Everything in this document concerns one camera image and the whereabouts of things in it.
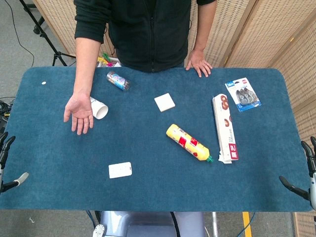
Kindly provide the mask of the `robot left black hand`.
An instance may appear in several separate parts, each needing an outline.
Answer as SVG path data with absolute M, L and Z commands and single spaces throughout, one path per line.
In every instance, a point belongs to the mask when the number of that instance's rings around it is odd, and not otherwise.
M 7 141 L 5 141 L 7 136 L 8 132 L 5 132 L 0 136 L 0 193 L 4 193 L 12 188 L 20 186 L 29 177 L 29 173 L 25 172 L 18 179 L 15 179 L 8 183 L 3 182 L 3 174 L 8 158 L 9 149 L 15 140 L 15 136 L 12 136 Z

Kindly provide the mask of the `robot right black hand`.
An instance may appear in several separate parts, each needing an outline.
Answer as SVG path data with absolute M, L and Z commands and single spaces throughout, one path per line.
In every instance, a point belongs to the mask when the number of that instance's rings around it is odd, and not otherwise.
M 291 192 L 297 194 L 303 199 L 310 202 L 310 206 L 313 210 L 316 209 L 316 138 L 314 136 L 310 137 L 311 143 L 314 150 L 305 142 L 301 141 L 301 145 L 306 153 L 307 166 L 310 177 L 310 188 L 308 191 L 302 190 L 294 185 L 290 184 L 287 179 L 283 176 L 279 176 L 281 183 Z

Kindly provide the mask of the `person's right hand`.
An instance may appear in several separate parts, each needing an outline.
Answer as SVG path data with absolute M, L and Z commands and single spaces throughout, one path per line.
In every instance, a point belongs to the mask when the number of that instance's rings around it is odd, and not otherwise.
M 73 93 L 68 100 L 63 115 L 63 122 L 71 119 L 71 130 L 77 135 L 86 134 L 93 128 L 94 118 L 90 97 L 85 93 Z

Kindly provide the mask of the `person's left hand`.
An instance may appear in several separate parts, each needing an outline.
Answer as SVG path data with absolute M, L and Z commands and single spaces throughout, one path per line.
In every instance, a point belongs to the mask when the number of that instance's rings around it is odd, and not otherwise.
M 211 75 L 211 70 L 213 69 L 213 67 L 205 60 L 203 51 L 199 49 L 193 49 L 189 54 L 185 69 L 188 71 L 190 68 L 193 68 L 197 72 L 199 78 L 201 78 L 202 75 L 209 77 Z

